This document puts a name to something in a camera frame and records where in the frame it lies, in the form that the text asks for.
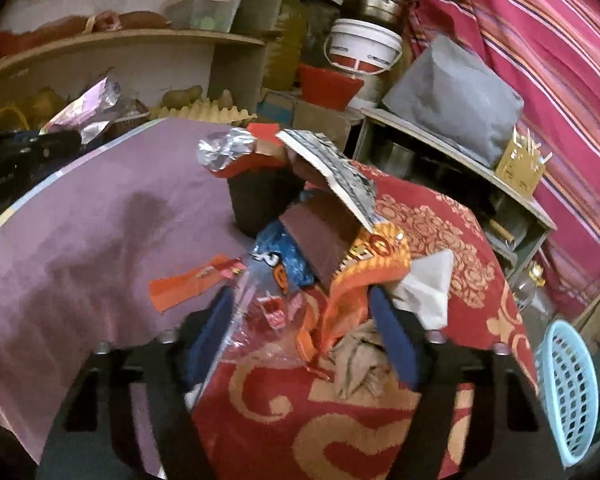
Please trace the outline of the brown paper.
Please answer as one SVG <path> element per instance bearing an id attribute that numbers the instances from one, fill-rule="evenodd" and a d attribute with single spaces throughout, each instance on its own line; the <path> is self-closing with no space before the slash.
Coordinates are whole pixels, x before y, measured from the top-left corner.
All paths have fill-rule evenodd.
<path id="1" fill-rule="evenodd" d="M 335 367 L 334 385 L 342 400 L 366 391 L 378 398 L 390 375 L 386 348 L 374 320 L 368 320 L 346 333 L 329 350 Z"/>

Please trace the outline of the white plastic bag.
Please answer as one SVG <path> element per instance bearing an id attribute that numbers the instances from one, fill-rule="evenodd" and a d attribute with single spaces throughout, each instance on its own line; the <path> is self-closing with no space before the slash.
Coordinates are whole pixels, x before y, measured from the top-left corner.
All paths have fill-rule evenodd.
<path id="1" fill-rule="evenodd" d="M 442 330 L 448 326 L 453 266 L 454 255 L 449 249 L 416 258 L 401 281 L 386 286 L 393 305 L 414 314 L 425 330 Z"/>

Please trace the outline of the clear red printed wrapper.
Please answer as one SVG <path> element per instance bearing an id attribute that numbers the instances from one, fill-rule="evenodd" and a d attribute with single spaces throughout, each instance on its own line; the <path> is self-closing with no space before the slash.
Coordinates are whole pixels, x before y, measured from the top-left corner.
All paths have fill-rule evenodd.
<path id="1" fill-rule="evenodd" d="M 246 270 L 232 278 L 234 310 L 218 355 L 207 379 L 185 393 L 191 410 L 202 398 L 204 390 L 222 362 L 256 364 L 273 368 L 296 368 L 302 364 L 296 349 L 296 336 L 306 310 L 303 288 L 290 287 L 284 267 L 266 263 L 248 255 Z M 183 379 L 183 350 L 178 361 Z"/>

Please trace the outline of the silver pink foil wrapper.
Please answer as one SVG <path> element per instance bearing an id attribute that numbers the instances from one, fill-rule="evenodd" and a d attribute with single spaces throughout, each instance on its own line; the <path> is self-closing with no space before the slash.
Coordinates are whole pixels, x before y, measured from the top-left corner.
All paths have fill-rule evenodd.
<path id="1" fill-rule="evenodd" d="M 40 129 L 40 135 L 75 131 L 81 144 L 86 145 L 100 136 L 123 109 L 118 82 L 106 76 L 50 118 Z"/>

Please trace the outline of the orange red torn wrapper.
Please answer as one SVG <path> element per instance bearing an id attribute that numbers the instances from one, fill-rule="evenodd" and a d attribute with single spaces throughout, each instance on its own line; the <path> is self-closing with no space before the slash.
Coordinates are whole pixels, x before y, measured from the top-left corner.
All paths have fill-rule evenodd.
<path id="1" fill-rule="evenodd" d="M 239 258 L 216 255 L 209 262 L 183 274 L 151 281 L 150 300 L 159 313 L 164 313 L 208 292 L 217 284 L 230 281 L 245 270 L 246 265 Z"/>

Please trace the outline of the orange snack bag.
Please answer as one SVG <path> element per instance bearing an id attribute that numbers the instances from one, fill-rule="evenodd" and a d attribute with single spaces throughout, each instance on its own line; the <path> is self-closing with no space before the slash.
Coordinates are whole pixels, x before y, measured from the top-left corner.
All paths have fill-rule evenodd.
<path id="1" fill-rule="evenodd" d="M 327 294 L 314 288 L 304 294 L 306 310 L 296 338 L 300 358 L 306 363 L 324 356 L 370 315 L 368 289 L 401 281 L 410 272 L 412 257 L 407 236 L 389 221 L 360 229 L 340 262 Z"/>

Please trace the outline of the brown cardboard piece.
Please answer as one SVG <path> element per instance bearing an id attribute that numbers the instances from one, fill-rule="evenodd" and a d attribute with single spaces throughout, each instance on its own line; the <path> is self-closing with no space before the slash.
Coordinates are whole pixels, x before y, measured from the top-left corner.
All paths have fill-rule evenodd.
<path id="1" fill-rule="evenodd" d="M 279 220 L 299 246 L 317 281 L 329 289 L 362 226 L 335 194 L 319 188 L 308 193 Z"/>

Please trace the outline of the clear oil bottle yellow label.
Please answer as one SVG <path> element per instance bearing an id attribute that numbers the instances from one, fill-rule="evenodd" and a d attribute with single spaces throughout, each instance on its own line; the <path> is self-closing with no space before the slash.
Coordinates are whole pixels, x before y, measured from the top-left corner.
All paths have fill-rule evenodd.
<path id="1" fill-rule="evenodd" d="M 512 277 L 509 286 L 519 312 L 532 309 L 544 318 L 554 318 L 555 308 L 544 292 L 545 283 L 544 269 L 534 260 Z"/>

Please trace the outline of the light blue plastic basket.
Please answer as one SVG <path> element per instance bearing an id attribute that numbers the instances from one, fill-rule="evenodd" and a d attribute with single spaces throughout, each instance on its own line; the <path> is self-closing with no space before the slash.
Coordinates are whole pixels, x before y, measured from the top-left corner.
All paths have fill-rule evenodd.
<path id="1" fill-rule="evenodd" d="M 562 466 L 583 460 L 598 421 L 598 383 L 583 338 L 564 320 L 551 322 L 535 350 L 540 399 Z"/>

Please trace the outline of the small steel pot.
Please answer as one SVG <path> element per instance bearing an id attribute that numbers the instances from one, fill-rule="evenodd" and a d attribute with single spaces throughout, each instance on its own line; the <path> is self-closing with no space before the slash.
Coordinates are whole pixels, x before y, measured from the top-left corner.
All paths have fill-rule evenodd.
<path id="1" fill-rule="evenodd" d="M 414 152 L 400 144 L 385 143 L 377 152 L 375 166 L 385 174 L 405 180 L 412 174 Z"/>

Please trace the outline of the silver red foil wrapper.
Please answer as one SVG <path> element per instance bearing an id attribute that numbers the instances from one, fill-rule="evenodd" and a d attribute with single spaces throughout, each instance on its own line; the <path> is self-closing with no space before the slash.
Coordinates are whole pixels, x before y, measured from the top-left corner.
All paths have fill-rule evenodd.
<path id="1" fill-rule="evenodd" d="M 279 125 L 255 122 L 209 134 L 198 142 L 197 160 L 215 177 L 229 179 L 261 168 L 289 164 L 285 145 L 277 139 Z"/>

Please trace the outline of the yellow woven utensil basket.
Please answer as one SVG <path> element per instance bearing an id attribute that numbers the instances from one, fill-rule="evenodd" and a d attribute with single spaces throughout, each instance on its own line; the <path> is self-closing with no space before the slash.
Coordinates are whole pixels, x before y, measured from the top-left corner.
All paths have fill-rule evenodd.
<path id="1" fill-rule="evenodd" d="M 530 200 L 552 157 L 552 152 L 542 154 L 541 143 L 532 138 L 530 130 L 519 133 L 514 128 L 495 174 L 522 197 Z"/>

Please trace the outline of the cardboard box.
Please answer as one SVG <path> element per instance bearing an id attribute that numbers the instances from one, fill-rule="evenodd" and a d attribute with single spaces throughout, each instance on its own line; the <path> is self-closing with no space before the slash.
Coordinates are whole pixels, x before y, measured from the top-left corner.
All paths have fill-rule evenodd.
<path id="1" fill-rule="evenodd" d="M 348 108 L 343 112 L 308 103 L 293 93 L 263 88 L 257 104 L 260 122 L 272 122 L 284 128 L 323 133 L 344 154 L 353 154 L 363 116 Z"/>

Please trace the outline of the grey cloth bag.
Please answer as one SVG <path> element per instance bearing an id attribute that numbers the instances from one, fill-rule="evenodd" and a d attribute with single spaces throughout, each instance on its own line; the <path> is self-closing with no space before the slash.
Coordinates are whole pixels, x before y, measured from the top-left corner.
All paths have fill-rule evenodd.
<path id="1" fill-rule="evenodd" d="M 439 35 L 382 99 L 400 118 L 493 169 L 524 99 L 481 58 Z"/>

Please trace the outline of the red plastic bowl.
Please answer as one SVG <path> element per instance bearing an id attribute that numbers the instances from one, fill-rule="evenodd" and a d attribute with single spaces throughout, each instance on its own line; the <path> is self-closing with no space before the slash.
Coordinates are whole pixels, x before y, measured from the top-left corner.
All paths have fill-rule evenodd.
<path id="1" fill-rule="evenodd" d="M 364 80 L 348 74 L 299 65 L 299 81 L 302 99 L 306 102 L 342 112 L 364 86 Z"/>

